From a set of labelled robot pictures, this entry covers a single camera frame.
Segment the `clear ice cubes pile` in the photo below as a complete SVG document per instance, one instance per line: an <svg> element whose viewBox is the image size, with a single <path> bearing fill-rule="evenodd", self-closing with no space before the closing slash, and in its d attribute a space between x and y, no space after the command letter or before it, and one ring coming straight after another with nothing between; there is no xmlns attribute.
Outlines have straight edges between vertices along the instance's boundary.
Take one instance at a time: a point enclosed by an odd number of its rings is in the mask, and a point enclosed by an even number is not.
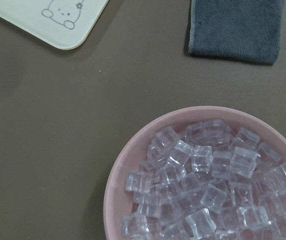
<svg viewBox="0 0 286 240"><path fill-rule="evenodd" d="M286 240L286 162L246 128L221 119L156 133L125 190L132 240Z"/></svg>

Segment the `pink bowl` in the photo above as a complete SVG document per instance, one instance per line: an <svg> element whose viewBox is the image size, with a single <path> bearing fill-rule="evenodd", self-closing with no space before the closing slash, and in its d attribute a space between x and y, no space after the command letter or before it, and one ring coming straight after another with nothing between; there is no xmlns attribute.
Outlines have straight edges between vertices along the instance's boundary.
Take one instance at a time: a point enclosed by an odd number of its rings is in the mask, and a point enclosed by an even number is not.
<svg viewBox="0 0 286 240"><path fill-rule="evenodd" d="M172 111L139 130L124 146L111 169L104 195L103 219L106 239L121 240L121 217L132 212L132 195L125 191L128 172L137 171L146 159L147 148L155 133L173 127L178 133L188 125L211 119L224 120L233 131L247 128L260 135L286 161L286 138L260 119L227 107L193 106Z"/></svg>

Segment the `cream plastic tray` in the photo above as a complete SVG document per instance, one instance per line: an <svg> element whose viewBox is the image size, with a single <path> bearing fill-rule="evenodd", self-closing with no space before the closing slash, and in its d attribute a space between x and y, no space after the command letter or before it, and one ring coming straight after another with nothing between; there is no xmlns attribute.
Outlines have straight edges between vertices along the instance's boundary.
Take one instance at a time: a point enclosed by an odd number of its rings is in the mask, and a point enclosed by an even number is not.
<svg viewBox="0 0 286 240"><path fill-rule="evenodd" d="M0 0L0 17L61 50L88 37L107 0Z"/></svg>

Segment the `grey folded cloth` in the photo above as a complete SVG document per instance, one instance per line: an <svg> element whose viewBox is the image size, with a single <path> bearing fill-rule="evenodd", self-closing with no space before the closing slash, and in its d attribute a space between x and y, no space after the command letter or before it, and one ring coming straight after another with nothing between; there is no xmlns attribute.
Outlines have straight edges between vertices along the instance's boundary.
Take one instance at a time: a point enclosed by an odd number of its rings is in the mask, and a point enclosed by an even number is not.
<svg viewBox="0 0 286 240"><path fill-rule="evenodd" d="M272 65L280 49L282 0L193 0L188 52Z"/></svg>

